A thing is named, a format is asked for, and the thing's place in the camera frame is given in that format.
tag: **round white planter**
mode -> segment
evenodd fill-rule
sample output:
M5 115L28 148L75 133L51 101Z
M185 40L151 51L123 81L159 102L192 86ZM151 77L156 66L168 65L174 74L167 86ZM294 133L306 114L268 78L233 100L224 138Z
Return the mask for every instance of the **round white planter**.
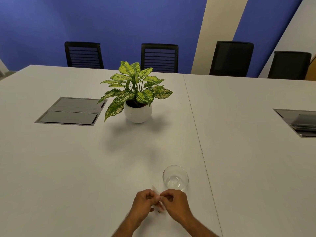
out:
M134 123L143 123L148 120L153 111L152 105L150 107L145 105L141 108L133 108L124 103L124 114L128 120Z

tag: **person's left hand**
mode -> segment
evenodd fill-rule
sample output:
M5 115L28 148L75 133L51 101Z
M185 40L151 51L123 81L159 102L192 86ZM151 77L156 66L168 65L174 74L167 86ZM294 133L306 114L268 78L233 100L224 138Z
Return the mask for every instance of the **person's left hand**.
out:
M148 216L149 212L154 211L153 205L160 200L160 195L155 194L152 190L140 191L136 194L129 216L136 220L135 229L137 229L142 221Z

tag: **hand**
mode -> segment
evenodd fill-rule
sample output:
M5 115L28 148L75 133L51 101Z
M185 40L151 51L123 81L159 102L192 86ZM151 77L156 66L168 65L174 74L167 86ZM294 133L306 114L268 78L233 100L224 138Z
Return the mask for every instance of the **hand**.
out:
M132 208L128 214L128 217L135 221L135 230L148 216L149 212L154 211L152 206L156 205L159 200L160 195L155 194L152 190L144 190L136 194Z
M166 207L169 215L183 227L194 219L186 194L181 190L166 190L160 194L160 200Z

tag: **forearm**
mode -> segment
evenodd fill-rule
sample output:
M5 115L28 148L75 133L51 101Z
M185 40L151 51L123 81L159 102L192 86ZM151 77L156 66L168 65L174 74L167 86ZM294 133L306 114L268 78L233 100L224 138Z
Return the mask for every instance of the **forearm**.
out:
M188 220L183 227L192 237L218 237L194 217Z
M135 230L136 223L127 216L112 237L132 237Z

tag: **tea bag packet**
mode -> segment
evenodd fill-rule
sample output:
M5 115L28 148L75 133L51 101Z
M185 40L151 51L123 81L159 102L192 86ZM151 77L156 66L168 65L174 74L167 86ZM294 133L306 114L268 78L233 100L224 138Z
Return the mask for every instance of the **tea bag packet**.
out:
M157 191L157 189L154 186L153 186L153 191L155 192L155 194L160 195L160 193ZM165 206L163 205L161 200L158 202L158 204L155 207L159 213L165 211Z

